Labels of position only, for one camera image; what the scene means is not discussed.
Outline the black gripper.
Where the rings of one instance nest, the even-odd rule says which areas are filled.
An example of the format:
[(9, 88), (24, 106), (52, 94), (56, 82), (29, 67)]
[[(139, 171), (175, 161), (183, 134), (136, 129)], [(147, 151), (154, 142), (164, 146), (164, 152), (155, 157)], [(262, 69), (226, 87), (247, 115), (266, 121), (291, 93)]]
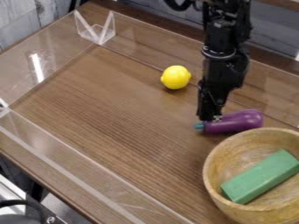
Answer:
[(232, 52), (215, 52), (207, 46), (200, 50), (204, 61), (199, 87), (198, 117), (214, 121), (222, 116), (230, 93), (243, 86), (248, 73), (248, 51), (243, 46)]

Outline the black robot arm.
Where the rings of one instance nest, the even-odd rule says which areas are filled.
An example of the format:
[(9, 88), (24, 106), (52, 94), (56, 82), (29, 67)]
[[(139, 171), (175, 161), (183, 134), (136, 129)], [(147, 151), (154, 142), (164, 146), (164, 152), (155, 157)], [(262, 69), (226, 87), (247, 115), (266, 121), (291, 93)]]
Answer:
[(222, 119), (230, 92), (243, 86), (248, 72), (248, 52), (244, 43), (250, 39), (251, 0), (163, 0), (175, 11), (191, 6), (202, 12), (206, 38), (200, 53), (204, 57), (203, 74), (198, 82), (196, 116), (204, 122)]

